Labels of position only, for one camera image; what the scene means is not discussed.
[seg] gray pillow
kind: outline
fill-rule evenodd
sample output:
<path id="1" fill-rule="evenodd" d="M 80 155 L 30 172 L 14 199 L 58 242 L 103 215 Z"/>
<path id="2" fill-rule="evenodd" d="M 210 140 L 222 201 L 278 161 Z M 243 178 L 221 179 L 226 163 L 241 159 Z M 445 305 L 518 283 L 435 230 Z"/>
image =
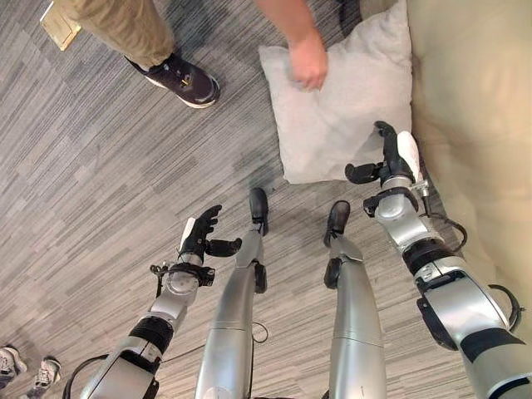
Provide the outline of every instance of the gray pillow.
<path id="1" fill-rule="evenodd" d="M 373 122 L 411 129 L 411 43 L 406 0 L 355 27 L 328 50 L 321 91 L 290 76 L 288 50 L 260 47 L 277 122 L 284 178 L 290 183 L 343 180 L 347 163 L 382 160 Z"/>

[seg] person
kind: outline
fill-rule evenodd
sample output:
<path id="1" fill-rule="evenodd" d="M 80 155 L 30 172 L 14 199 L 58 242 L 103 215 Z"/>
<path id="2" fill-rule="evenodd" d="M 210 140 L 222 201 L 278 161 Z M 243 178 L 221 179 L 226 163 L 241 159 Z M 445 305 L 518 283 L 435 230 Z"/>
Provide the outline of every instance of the person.
<path id="1" fill-rule="evenodd" d="M 22 399 L 38 399 L 43 397 L 46 391 L 61 379 L 61 363 L 51 356 L 44 357 L 41 367 L 33 380 L 33 387 L 22 396 Z M 26 363 L 21 359 L 20 353 L 15 347 L 0 347 L 0 390 L 18 375 L 27 371 Z"/>
<path id="2" fill-rule="evenodd" d="M 294 79 L 306 90 L 319 89 L 328 70 L 327 53 L 305 0 L 254 1 L 286 37 Z M 56 0 L 55 4 L 187 106 L 205 108 L 218 100 L 218 82 L 181 58 L 153 0 Z"/>

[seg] human arm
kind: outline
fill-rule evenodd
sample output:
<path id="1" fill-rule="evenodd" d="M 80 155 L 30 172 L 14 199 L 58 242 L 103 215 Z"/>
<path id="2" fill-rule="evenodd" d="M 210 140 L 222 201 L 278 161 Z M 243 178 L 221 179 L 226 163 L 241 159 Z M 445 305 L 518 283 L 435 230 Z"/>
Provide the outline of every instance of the human arm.
<path id="1" fill-rule="evenodd" d="M 321 88 L 328 71 L 327 53 L 305 0 L 254 1 L 286 37 L 293 78 L 306 89 Z"/>

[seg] khaki pants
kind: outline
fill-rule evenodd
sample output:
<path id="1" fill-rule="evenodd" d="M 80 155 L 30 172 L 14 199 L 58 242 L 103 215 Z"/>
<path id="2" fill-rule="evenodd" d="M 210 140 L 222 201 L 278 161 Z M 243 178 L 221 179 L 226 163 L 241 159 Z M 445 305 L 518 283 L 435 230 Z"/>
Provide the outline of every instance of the khaki pants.
<path id="1" fill-rule="evenodd" d="M 152 0 L 56 0 L 84 29 L 144 69 L 174 51 L 174 37 Z"/>

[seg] cable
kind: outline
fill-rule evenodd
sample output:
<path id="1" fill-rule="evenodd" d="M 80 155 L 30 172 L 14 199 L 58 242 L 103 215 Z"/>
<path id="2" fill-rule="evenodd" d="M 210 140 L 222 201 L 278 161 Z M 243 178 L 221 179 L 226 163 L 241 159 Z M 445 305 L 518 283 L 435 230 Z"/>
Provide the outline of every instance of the cable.
<path id="1" fill-rule="evenodd" d="M 490 284 L 488 287 L 497 289 L 508 295 L 508 299 L 510 300 L 510 304 L 512 306 L 512 311 L 510 313 L 510 317 L 508 318 L 508 324 L 510 325 L 510 332 L 513 333 L 520 325 L 522 312 L 524 312 L 526 308 L 521 307 L 515 295 L 504 285 Z"/>
<path id="2" fill-rule="evenodd" d="M 100 355 L 96 357 L 91 357 L 90 359 L 86 359 L 82 364 L 80 364 L 74 372 L 70 375 L 68 378 L 68 381 L 66 381 L 65 388 L 63 389 L 62 399 L 71 399 L 70 394 L 72 390 L 72 383 L 74 382 L 74 378 L 76 377 L 76 374 L 83 370 L 85 367 L 87 367 L 89 364 L 96 362 L 98 360 L 104 360 L 109 356 L 109 354 Z"/>
<path id="3" fill-rule="evenodd" d="M 438 214 L 436 212 L 432 212 L 431 211 L 431 205 L 429 204 L 428 195 L 422 196 L 421 199 L 423 200 L 423 206 L 425 207 L 425 213 L 422 214 L 421 217 L 426 216 L 429 219 L 433 218 L 433 219 L 442 220 L 444 223 L 450 224 L 451 227 L 454 227 L 455 229 L 460 231 L 461 234 L 462 234 L 462 240 L 461 240 L 460 244 L 456 248 L 452 249 L 451 251 L 456 253 L 456 252 L 460 251 L 462 248 L 464 248 L 464 245 L 467 244 L 467 239 L 468 239 L 466 228 L 464 226 L 462 226 L 460 223 L 455 222 L 453 219 L 448 218 L 444 214 Z"/>
<path id="4" fill-rule="evenodd" d="M 181 357 L 184 357 L 186 355 L 190 355 L 191 353 L 194 353 L 194 352 L 200 350 L 202 347 L 205 347 L 205 345 L 199 345 L 198 347 L 195 347 L 194 349 L 190 349 L 188 352 L 181 353 L 180 355 L 171 357 L 170 359 L 166 359 L 163 362 L 161 362 L 160 364 L 164 364 L 164 363 L 167 363 L 167 362 L 172 362 L 172 361 L 177 360 L 177 359 L 179 359 Z"/>
<path id="5" fill-rule="evenodd" d="M 259 323 L 259 322 L 253 322 L 253 324 L 257 324 L 258 326 L 262 327 L 263 330 L 266 332 L 266 337 L 264 339 L 261 339 L 260 341 L 258 339 L 255 338 L 255 336 L 253 334 L 251 334 L 254 342 L 256 343 L 265 343 L 266 341 L 268 341 L 268 338 L 269 338 L 269 331 L 268 329 L 266 328 L 266 326 L 264 326 L 262 323 Z"/>

